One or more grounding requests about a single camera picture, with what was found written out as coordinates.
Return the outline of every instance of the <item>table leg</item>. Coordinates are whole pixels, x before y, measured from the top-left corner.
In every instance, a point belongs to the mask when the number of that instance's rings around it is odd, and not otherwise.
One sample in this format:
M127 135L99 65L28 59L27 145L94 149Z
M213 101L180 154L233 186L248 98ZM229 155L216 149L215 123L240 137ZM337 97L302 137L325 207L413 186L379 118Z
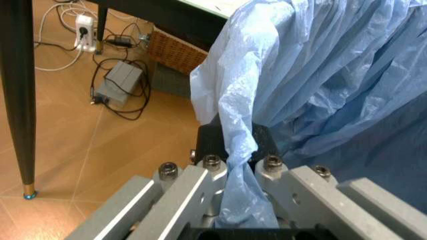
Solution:
M96 54L103 51L104 29L107 21L108 7L98 5L98 26L96 29Z
M0 1L0 71L7 119L24 186L24 198L34 190L36 93L32 0Z

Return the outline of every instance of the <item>gray device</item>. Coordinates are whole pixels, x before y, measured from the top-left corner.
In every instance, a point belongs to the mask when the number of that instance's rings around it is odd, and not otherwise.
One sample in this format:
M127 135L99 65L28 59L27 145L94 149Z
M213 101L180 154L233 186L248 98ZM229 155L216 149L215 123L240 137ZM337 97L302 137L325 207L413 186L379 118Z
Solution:
M126 104L129 97L126 92L131 93L135 89L142 72L141 69L133 65L119 61L105 76L95 94L108 99L110 104L121 108Z

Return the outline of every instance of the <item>tiled floor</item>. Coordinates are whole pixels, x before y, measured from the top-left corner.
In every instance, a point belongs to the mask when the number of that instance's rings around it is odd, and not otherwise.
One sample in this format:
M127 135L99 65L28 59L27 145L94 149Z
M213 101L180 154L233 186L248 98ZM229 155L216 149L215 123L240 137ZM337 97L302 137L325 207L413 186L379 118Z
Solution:
M52 0L33 1L35 33L44 12L53 4ZM96 9L93 4L87 5ZM67 20L73 25L72 17ZM119 33L129 22L109 15L106 26ZM149 28L142 20L138 24ZM44 41L64 46L74 42L73 34L61 27L55 11L48 15L42 36ZM35 50L35 63L45 68L59 67L75 54L40 46ZM103 56L96 58L123 55L106 46ZM146 59L139 48L132 50L129 58ZM196 145L198 128L191 102L153 91L139 120L121 119L101 105L89 104L95 67L92 55L84 53L65 70L35 71L35 187L39 195L30 201L22 198L0 90L0 239L63 239L133 175L150 178L166 161L181 167L189 163L189 150ZM129 108L139 103L134 100Z

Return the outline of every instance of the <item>bolt head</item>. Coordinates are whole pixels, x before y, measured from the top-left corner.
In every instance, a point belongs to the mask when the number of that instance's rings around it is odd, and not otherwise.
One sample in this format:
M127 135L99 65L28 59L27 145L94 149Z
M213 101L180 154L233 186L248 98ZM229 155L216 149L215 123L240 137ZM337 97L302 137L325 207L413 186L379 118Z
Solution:
M329 168L322 166L322 165L316 165L314 166L314 171L321 176L322 178L326 179L331 176L331 170Z
M173 162L165 162L158 168L160 180L171 181L178 177L178 166Z
M190 149L190 161L192 163L195 163L195 161L196 161L196 150L195 149Z
M267 155L263 167L267 172L278 172L282 169L282 159L276 155Z
M220 169L221 158L218 155L209 154L203 157L203 168L215 172Z

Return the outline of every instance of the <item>power strip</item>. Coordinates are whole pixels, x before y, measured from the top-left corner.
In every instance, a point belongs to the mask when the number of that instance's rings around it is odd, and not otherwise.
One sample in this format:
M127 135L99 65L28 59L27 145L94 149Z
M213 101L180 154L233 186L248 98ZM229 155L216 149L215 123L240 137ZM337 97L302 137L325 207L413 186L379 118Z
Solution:
M81 32L80 29L86 29L87 34L83 35L80 41ZM86 15L78 15L75 19L75 42L74 46L77 49L81 49L85 52L95 52L95 40L94 40L94 19Z

